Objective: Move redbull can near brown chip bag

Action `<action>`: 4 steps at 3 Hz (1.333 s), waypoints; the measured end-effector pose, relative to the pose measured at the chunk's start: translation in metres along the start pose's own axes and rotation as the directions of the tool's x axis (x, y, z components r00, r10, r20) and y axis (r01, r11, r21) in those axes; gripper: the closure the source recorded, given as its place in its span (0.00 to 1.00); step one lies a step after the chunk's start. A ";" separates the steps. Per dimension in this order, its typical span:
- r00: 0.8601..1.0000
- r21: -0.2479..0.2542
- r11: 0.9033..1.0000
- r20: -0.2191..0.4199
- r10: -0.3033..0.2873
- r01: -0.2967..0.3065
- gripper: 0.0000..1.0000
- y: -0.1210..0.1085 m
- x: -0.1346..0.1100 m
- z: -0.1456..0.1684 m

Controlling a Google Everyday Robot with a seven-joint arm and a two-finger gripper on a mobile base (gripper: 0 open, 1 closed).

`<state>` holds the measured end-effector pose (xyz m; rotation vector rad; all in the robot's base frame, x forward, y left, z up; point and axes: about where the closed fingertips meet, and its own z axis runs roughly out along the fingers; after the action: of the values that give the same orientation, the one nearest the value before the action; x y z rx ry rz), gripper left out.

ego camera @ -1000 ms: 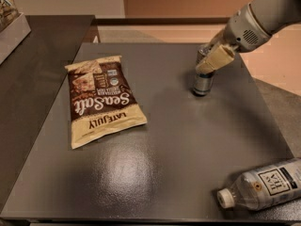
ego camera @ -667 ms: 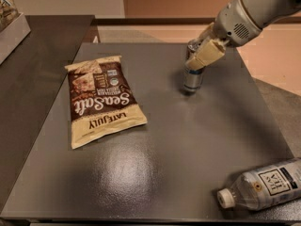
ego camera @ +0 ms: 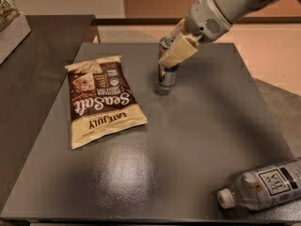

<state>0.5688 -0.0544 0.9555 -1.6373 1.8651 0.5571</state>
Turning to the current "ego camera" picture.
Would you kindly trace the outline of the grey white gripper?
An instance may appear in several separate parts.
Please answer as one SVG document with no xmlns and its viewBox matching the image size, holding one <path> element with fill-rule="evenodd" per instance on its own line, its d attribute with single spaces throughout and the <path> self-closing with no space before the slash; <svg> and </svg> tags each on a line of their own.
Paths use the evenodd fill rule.
<svg viewBox="0 0 301 226">
<path fill-rule="evenodd" d="M 259 8 L 258 0 L 197 0 L 169 36 L 173 39 L 185 26 L 190 35 L 179 35 L 159 58 L 158 63 L 167 68 L 191 57 L 198 43 L 212 42 L 230 31 L 231 27 L 248 13 Z"/>
</svg>

